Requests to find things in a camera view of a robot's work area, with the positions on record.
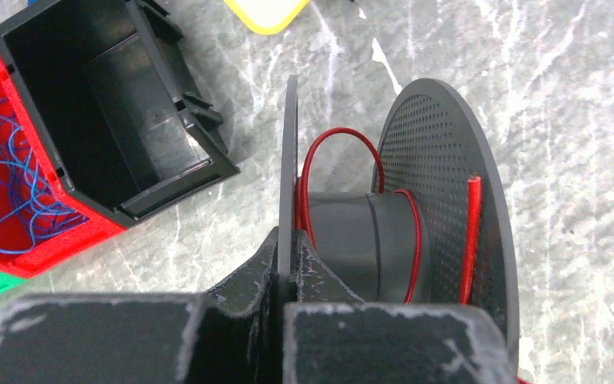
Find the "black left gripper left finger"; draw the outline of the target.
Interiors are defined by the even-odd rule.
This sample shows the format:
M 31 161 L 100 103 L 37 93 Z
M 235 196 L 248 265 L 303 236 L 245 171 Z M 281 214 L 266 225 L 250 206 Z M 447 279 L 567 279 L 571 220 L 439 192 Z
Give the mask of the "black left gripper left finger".
M 278 229 L 201 293 L 29 294 L 0 314 L 0 383 L 268 383 Z

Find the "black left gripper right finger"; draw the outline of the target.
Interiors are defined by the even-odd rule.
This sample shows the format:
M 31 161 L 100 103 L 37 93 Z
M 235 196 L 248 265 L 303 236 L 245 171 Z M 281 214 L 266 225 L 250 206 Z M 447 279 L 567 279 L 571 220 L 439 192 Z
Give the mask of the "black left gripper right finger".
M 284 308 L 286 383 L 514 383 L 487 313 L 453 304 L 364 303 L 295 233 L 297 298 Z

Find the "black perforated cable spool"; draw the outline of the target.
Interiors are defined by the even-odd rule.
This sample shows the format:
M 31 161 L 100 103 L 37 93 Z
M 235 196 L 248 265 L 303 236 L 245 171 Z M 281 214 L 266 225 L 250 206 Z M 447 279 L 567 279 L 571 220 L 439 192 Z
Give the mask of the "black perforated cable spool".
M 281 329 L 297 298 L 295 233 L 364 303 L 453 304 L 484 310 L 502 333 L 517 376 L 520 335 L 516 261 L 504 188 L 475 114 L 447 82 L 420 78 L 393 102 L 379 143 L 364 145 L 374 161 L 365 192 L 308 187 L 323 133 L 305 164 L 297 163 L 298 83 L 285 95 L 278 244 L 273 260 Z

